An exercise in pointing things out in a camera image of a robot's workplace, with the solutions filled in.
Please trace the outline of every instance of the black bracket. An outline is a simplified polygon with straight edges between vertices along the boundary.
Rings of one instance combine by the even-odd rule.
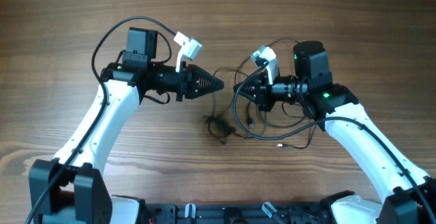
[[[40,159],[32,165],[29,171],[32,206],[60,168],[61,164],[56,161]],[[74,184],[73,193],[60,189],[69,182]],[[100,171],[93,169],[91,164],[85,163],[82,167],[68,166],[38,208],[33,221],[35,224],[40,224],[44,215],[51,216],[67,206],[74,207],[78,221],[88,224],[110,222],[112,202]]]

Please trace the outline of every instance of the wood grain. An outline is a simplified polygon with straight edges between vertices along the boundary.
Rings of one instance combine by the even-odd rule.
[[[236,67],[279,37],[322,41],[334,81],[359,97],[407,157],[436,175],[435,10],[436,0],[0,0],[0,223],[24,221],[31,164],[51,159],[91,105],[94,47],[112,25],[135,15],[196,36],[203,43],[196,64],[209,72]],[[125,47],[130,26],[156,28],[141,21],[120,27],[98,54],[97,69]],[[291,48],[275,48],[284,74],[294,73]],[[158,49],[157,59],[166,58],[163,43]],[[232,75],[219,77],[226,89],[217,93],[218,110],[232,97]],[[144,102],[110,154],[109,192],[176,204],[319,200],[346,189],[377,199],[355,161],[325,133],[306,150],[235,137],[223,146],[207,134],[203,115],[210,111],[210,96]],[[278,106],[268,118],[291,123]]]

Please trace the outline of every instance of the white plastic casing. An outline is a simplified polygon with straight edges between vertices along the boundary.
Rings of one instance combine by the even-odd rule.
[[[338,199],[332,204],[337,224],[376,224],[382,205],[352,195]]]
[[[274,53],[274,50],[272,48],[269,48],[265,45],[262,45],[259,47],[258,50],[253,52],[251,54],[251,60],[253,60],[254,64],[257,67],[260,67],[256,60],[258,58],[266,59],[269,61],[268,65],[266,66],[266,72],[268,74],[268,83],[274,84],[274,79],[279,75],[279,61],[277,60],[277,56]]]
[[[332,114],[326,115],[326,117],[333,116],[351,118],[366,125],[392,151],[404,168],[410,171],[410,175],[416,183],[418,185],[424,183],[424,177],[428,176],[428,174],[416,167],[395,148],[389,139],[369,119],[362,105],[348,103],[335,108],[335,112]],[[326,121],[325,127],[328,134],[341,143],[369,177],[382,203],[386,197],[393,194],[392,190],[395,187],[403,189],[412,188],[408,179],[402,176],[400,169],[389,154],[365,130],[361,130],[357,125],[346,121]]]
[[[116,80],[109,80],[104,84],[108,92],[108,105],[83,145],[83,151],[70,163],[70,165],[77,167],[81,167],[83,163],[91,163],[93,168],[99,169],[102,175],[118,134],[120,134],[124,123],[139,106],[139,93],[136,87]],[[102,99],[103,91],[102,87],[99,86],[97,96],[79,127],[65,146],[54,155],[53,158],[59,158],[59,163],[65,163],[72,150],[77,147],[77,144],[97,116]]]
[[[174,37],[174,41],[182,46],[177,54],[177,62],[176,62],[176,72],[180,72],[181,61],[183,57],[188,58],[189,60],[194,60],[197,54],[199,53],[202,45],[195,40],[194,38],[188,38],[183,35],[183,33],[178,32]]]

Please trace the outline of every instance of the cable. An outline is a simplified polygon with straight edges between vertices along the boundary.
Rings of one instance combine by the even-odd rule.
[[[301,122],[303,122],[306,119],[306,116],[303,116],[303,117],[299,117],[300,120],[291,125],[273,125],[266,120],[266,112],[264,114],[265,114],[265,118],[262,118],[262,115],[259,112],[259,118],[262,122],[266,123],[268,126],[271,126],[272,128],[280,128],[280,129],[287,129],[287,128],[294,127],[296,125],[299,125]]]
[[[284,102],[281,103],[281,109],[283,110],[283,113],[284,113],[286,116],[291,117],[291,118],[302,118],[302,117],[304,117],[304,116],[294,116],[294,115],[289,115],[289,114],[287,114],[287,112],[286,112],[286,110],[285,110],[285,103],[286,103],[286,101],[284,101]]]
[[[234,118],[235,118],[236,122],[238,123],[239,127],[247,135],[250,135],[251,137],[259,139],[259,140],[281,140],[281,139],[293,136],[293,135],[295,135],[297,133],[300,133],[301,131],[304,131],[305,129],[308,129],[308,128],[314,126],[314,125],[318,125],[320,123],[324,123],[326,121],[346,121],[346,122],[353,123],[353,124],[359,126],[359,128],[365,130],[369,135],[371,135],[374,138],[374,140],[376,140],[380,144],[380,146],[389,154],[389,156],[392,158],[392,160],[395,162],[395,164],[400,168],[400,170],[403,173],[403,175],[406,176],[406,178],[408,179],[410,184],[413,186],[415,192],[418,194],[419,198],[422,201],[422,205],[425,207],[426,211],[429,214],[429,217],[430,217],[430,220],[432,221],[432,223],[436,224],[436,218],[435,218],[435,215],[433,214],[433,211],[431,210],[431,207],[430,207],[429,203],[425,199],[425,196],[421,192],[421,190],[419,190],[416,182],[410,176],[409,171],[404,168],[404,166],[397,159],[397,157],[395,157],[394,153],[386,146],[386,144],[384,144],[384,142],[374,132],[372,132],[366,125],[364,125],[364,124],[362,124],[362,123],[360,123],[358,121],[355,121],[354,119],[350,119],[350,118],[346,118],[346,117],[341,117],[341,116],[333,116],[333,117],[329,117],[329,118],[321,118],[321,119],[319,119],[317,121],[314,121],[312,123],[304,125],[304,126],[298,128],[298,129],[296,129],[296,130],[294,130],[292,132],[289,132],[289,133],[284,134],[284,135],[275,136],[275,137],[264,137],[264,136],[260,136],[260,135],[256,135],[254,133],[251,133],[249,130],[247,130],[244,127],[244,125],[240,122],[239,117],[238,117],[238,113],[236,112],[236,103],[238,101],[238,96],[239,96],[240,91],[244,87],[244,85],[246,85],[246,83],[248,83],[251,79],[256,77],[256,75],[258,73],[260,73],[267,65],[268,65],[268,62],[265,62],[265,64],[263,64],[257,71],[253,72],[251,75],[248,76],[248,78],[246,78],[244,81],[242,81],[240,86],[238,87],[238,89],[236,90],[236,92],[234,94],[234,98],[233,98],[233,115],[234,115]]]
[[[171,100],[170,94],[168,94],[168,92],[165,92],[165,94],[167,95],[166,101],[161,101],[159,99],[151,97],[150,95],[144,95],[144,98],[147,98],[147,99],[149,99],[151,101],[154,101],[155,103],[159,103],[161,105],[165,105],[165,104],[169,103],[170,100]]]
[[[118,54],[118,57],[116,58],[115,63],[118,63],[120,61],[121,56],[123,56],[125,50],[120,51],[120,53]]]
[[[94,118],[94,121],[92,122],[91,126],[89,126],[87,132],[83,135],[83,138],[79,141],[79,143],[77,144],[77,147],[75,147],[75,149],[73,149],[71,155],[67,158],[67,160],[65,161],[65,163],[61,166],[61,168],[59,169],[59,171],[50,179],[50,181],[48,182],[47,187],[44,189],[44,191],[41,193],[40,197],[38,198],[38,200],[36,201],[35,205],[32,207],[32,210],[29,213],[29,216],[27,217],[26,220],[26,224],[30,224],[30,222],[32,222],[33,217],[36,214],[36,211],[38,210],[38,208],[41,206],[42,201],[44,200],[44,198],[47,196],[48,192],[51,190],[51,188],[53,188],[53,186],[55,185],[55,183],[57,183],[57,181],[60,179],[60,177],[62,176],[63,172],[65,171],[65,169],[67,168],[67,166],[73,161],[73,159],[76,157],[76,155],[80,152],[81,148],[83,147],[84,143],[86,142],[86,140],[88,139],[89,135],[91,134],[91,132],[94,130],[94,127],[96,126],[96,124],[98,123],[99,119],[102,117],[103,111],[106,107],[107,104],[107,99],[108,99],[108,94],[107,94],[107,90],[106,87],[103,83],[103,80],[99,77],[97,70],[95,69],[95,56],[97,56],[97,52],[100,49],[100,47],[102,46],[102,44],[104,43],[104,41],[108,38],[108,36],[120,25],[130,21],[130,20],[149,20],[151,22],[154,22],[155,24],[159,25],[160,27],[162,27],[163,29],[165,29],[166,31],[168,31],[169,33],[176,35],[176,33],[167,28],[167,26],[163,25],[162,23],[158,22],[155,19],[149,18],[147,16],[134,16],[134,17],[130,17],[127,18],[125,20],[122,20],[121,22],[118,22],[116,25],[114,25],[106,34],[105,36],[103,36],[102,40],[100,40],[100,42],[98,43],[97,47],[95,47],[93,56],[91,58],[91,69],[93,70],[94,76],[95,78],[97,78],[97,81],[99,82],[99,85],[102,87],[102,91],[103,91],[103,100],[102,100],[102,106],[100,107],[97,116]]]
[[[283,38],[280,38],[280,39],[276,39],[275,41],[273,41],[273,42],[271,42],[271,43],[269,43],[267,46],[268,47],[272,47],[272,46],[274,46],[275,44],[278,44],[279,42],[281,42],[281,41],[284,41],[284,40],[292,40],[292,41],[294,41],[294,42],[296,42],[296,43],[299,43],[296,39],[294,39],[294,38],[291,38],[291,37],[283,37]],[[217,70],[215,70],[215,73],[213,74],[214,76],[215,76],[215,74],[217,73],[217,72],[219,72],[219,71],[234,71],[235,72],[235,74],[234,74],[234,85],[236,84],[236,77],[237,77],[237,75],[238,75],[238,73],[240,73],[240,74],[242,74],[242,75],[244,75],[244,76],[248,76],[247,74],[245,74],[245,73],[243,73],[240,69],[243,67],[243,65],[248,61],[250,59],[250,56],[248,56],[247,58],[245,58],[242,62],[241,62],[241,64],[238,66],[238,68],[237,69],[234,69],[234,68],[231,68],[231,67],[221,67],[221,68],[219,68],[219,69],[217,69]],[[239,134],[239,133],[237,133],[236,132],[236,129],[233,127],[233,126],[231,126],[226,120],[224,120],[224,119],[222,119],[222,116],[224,116],[224,114],[226,114],[226,112],[232,107],[232,103],[233,103],[233,99],[230,101],[230,103],[228,104],[228,106],[222,111],[222,112],[220,112],[218,115],[216,115],[215,116],[215,93],[212,93],[212,101],[213,101],[213,105],[212,105],[212,113],[211,113],[211,115],[210,116],[206,116],[206,123],[208,124],[208,132],[209,132],[209,134],[211,134],[214,138],[216,138],[216,139],[218,139],[218,140],[220,140],[221,141],[221,143],[223,143],[223,140],[224,139],[226,139],[230,134],[234,134],[234,135],[236,135],[236,136],[238,136],[238,137],[240,137],[240,138],[244,138],[244,139],[249,139],[249,138],[251,138],[251,137],[249,137],[249,136],[245,136],[245,135],[241,135],[241,134]],[[249,115],[249,113],[248,113],[248,110],[249,110],[249,106],[250,106],[250,102],[247,104],[247,106],[246,106],[246,108],[245,108],[245,113],[246,113],[246,116],[247,116],[247,124],[250,126],[250,125],[253,125],[253,119],[250,117],[250,115]],[[212,130],[211,130],[211,123],[212,122],[215,122],[216,124],[217,124],[217,129],[221,132],[221,134],[222,134],[222,136],[218,136],[218,135],[216,135],[216,134],[214,134],[213,132],[212,132]],[[264,122],[264,129],[263,129],[263,131],[262,131],[262,133],[260,134],[260,135],[263,135],[263,133],[265,132],[265,130],[266,130],[266,126],[268,125],[267,124],[267,121],[263,121]]]
[[[220,71],[236,71],[236,69],[231,68],[231,67],[220,67],[218,69],[215,70],[215,72],[213,73],[213,76],[215,76],[218,72]],[[216,106],[216,101],[215,101],[215,93],[212,93],[212,112],[210,116],[205,116],[206,118],[206,123],[207,128],[208,128],[208,132],[211,136],[213,136],[215,139],[219,140],[222,144],[226,143],[226,138],[230,135],[230,134],[234,134],[240,138],[251,138],[245,135],[241,135],[238,134],[236,132],[236,128],[231,126],[225,119],[222,118],[222,116],[224,116],[225,112],[232,106],[232,102],[229,103],[228,107],[221,112],[220,114],[215,116],[215,106]],[[211,129],[211,124],[212,122],[214,122],[217,126],[217,130],[220,131],[221,135],[217,135],[215,133],[212,132]]]
[[[168,45],[168,51],[170,52],[170,56],[166,60],[163,60],[163,61],[150,61],[150,63],[152,63],[152,64],[164,64],[164,63],[167,63],[171,59],[171,56],[172,56],[171,45],[170,45],[168,39],[166,39],[164,34],[162,34],[159,31],[157,32],[157,34],[159,34],[163,38],[163,40],[165,40],[166,44]]]
[[[250,105],[251,101],[249,101],[245,106],[245,118],[247,119],[247,125],[250,127],[250,129],[254,129],[253,119],[250,116]]]
[[[299,147],[299,146],[294,146],[294,145],[291,145],[291,144],[284,144],[284,143],[283,143],[283,144],[278,144],[277,146],[278,146],[278,147],[292,147],[292,148],[299,149],[299,150],[306,149],[306,148],[309,147],[309,145],[310,145],[311,142],[312,142],[313,134],[315,133],[315,129],[316,129],[316,125],[315,125],[314,128],[312,129],[312,133],[310,133],[310,137],[309,137],[309,139],[307,140],[306,146]]]
[[[271,43],[267,44],[266,47],[273,47],[274,45],[284,41],[284,40],[292,40],[294,42],[296,42],[297,44],[299,44],[300,42],[297,41],[296,39],[292,38],[292,37],[282,37],[279,39],[276,39],[274,41],[272,41]],[[243,68],[243,65],[245,65],[245,63],[251,58],[251,56],[248,56],[247,58],[244,59],[244,61],[239,65],[238,69],[236,70],[236,73],[234,74],[234,85],[236,85],[236,77],[238,75],[238,72],[241,68]]]

